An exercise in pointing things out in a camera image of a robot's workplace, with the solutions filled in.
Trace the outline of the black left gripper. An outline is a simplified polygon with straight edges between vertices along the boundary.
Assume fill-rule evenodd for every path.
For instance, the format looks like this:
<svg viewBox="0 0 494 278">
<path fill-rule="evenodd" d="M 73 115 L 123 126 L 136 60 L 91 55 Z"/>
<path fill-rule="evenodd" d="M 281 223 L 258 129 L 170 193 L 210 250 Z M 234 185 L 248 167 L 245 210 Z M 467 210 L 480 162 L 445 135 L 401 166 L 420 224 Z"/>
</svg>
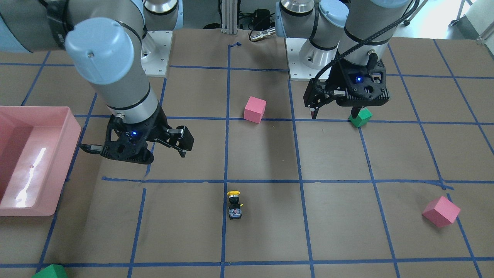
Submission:
<svg viewBox="0 0 494 278">
<path fill-rule="evenodd" d="M 382 106 L 390 100 L 386 87 L 386 68 L 378 60 L 373 69 L 341 60 L 334 65 L 326 81 L 309 81 L 304 105 L 310 107 L 315 120 L 319 108 L 336 101 L 339 106 L 353 106 L 350 121 L 360 123 L 359 113 L 365 106 Z"/>
</svg>

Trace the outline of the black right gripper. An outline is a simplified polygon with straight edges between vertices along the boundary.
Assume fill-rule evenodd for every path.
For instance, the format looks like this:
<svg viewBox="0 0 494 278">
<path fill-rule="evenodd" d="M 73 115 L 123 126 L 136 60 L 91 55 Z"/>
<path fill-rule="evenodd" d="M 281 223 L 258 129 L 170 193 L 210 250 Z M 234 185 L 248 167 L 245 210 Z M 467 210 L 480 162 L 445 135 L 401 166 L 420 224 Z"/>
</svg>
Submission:
<svg viewBox="0 0 494 278">
<path fill-rule="evenodd" d="M 100 155 L 112 160 L 149 165 L 154 156 L 147 148 L 148 141 L 173 148 L 182 158 L 194 144 L 188 127 L 179 125 L 171 128 L 162 107 L 158 106 L 150 118 L 135 124 L 124 123 L 122 118 L 111 116 Z"/>
</svg>

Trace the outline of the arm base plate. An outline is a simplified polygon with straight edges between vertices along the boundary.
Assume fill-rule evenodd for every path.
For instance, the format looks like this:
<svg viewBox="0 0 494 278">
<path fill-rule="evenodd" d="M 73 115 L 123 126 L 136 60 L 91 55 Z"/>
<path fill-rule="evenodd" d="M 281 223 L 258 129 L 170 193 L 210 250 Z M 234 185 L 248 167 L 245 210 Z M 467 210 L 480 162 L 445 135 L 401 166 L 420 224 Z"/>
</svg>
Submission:
<svg viewBox="0 0 494 278">
<path fill-rule="evenodd" d="M 285 39 L 286 58 L 289 65 L 289 78 L 291 81 L 308 81 L 314 77 L 319 69 L 308 67 L 300 58 L 300 51 L 307 39 L 288 37 Z"/>
<path fill-rule="evenodd" d="M 173 31 L 149 31 L 142 40 L 141 65 L 148 77 L 166 77 Z"/>
</svg>

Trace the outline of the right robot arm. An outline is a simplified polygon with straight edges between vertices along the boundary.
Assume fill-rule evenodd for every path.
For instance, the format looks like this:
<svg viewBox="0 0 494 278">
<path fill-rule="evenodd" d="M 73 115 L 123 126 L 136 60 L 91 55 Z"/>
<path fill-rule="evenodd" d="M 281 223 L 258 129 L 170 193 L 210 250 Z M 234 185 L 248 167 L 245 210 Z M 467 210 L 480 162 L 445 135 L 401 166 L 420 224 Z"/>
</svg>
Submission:
<svg viewBox="0 0 494 278">
<path fill-rule="evenodd" d="M 148 32 L 182 28 L 181 0 L 2 0 L 0 10 L 2 52 L 63 49 L 111 111 L 105 143 L 83 151 L 144 165 L 148 142 L 191 151 L 192 134 L 168 125 L 141 65 Z"/>
</svg>

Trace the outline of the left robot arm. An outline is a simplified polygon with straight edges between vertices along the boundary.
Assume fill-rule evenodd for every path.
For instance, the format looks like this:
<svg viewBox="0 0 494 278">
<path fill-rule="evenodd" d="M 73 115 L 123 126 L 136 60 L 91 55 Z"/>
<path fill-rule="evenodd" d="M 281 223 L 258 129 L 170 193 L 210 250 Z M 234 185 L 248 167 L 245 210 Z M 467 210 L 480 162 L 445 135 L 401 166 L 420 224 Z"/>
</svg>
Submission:
<svg viewBox="0 0 494 278">
<path fill-rule="evenodd" d="M 303 95 L 315 119 L 331 102 L 351 107 L 355 127 L 372 117 L 369 106 L 390 100 L 382 55 L 397 26 L 418 0 L 281 0 L 275 12 L 279 37 L 305 39 L 301 57 L 317 70 Z"/>
</svg>

